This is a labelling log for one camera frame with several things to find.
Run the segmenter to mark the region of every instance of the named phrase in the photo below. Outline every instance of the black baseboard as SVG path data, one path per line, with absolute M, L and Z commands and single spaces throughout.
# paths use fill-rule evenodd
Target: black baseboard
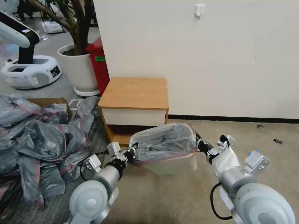
M 194 115 L 169 114 L 168 119 L 299 124 L 299 119 L 288 119 L 288 118 L 218 117 L 218 116 L 194 116 Z

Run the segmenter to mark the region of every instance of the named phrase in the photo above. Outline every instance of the wooden nightstand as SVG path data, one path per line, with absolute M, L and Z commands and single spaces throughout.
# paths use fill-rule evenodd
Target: wooden nightstand
M 167 123 L 166 78 L 112 77 L 98 105 L 109 141 L 127 147 L 134 133 Z

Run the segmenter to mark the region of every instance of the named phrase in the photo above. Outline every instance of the green label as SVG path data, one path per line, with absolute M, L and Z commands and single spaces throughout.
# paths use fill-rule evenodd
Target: green label
M 105 57 L 95 56 L 94 59 L 95 59 L 96 61 L 100 61 L 100 62 L 106 61 Z

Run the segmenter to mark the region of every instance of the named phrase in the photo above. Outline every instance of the wooden tabletop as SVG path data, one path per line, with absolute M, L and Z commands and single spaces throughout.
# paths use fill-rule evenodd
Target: wooden tabletop
M 112 77 L 99 101 L 99 107 L 166 110 L 166 78 Z

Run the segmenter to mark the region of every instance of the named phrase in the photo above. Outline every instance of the drawer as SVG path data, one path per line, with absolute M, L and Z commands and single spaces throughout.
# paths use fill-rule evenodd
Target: drawer
M 159 126 L 165 123 L 166 110 L 102 108 L 106 124 Z

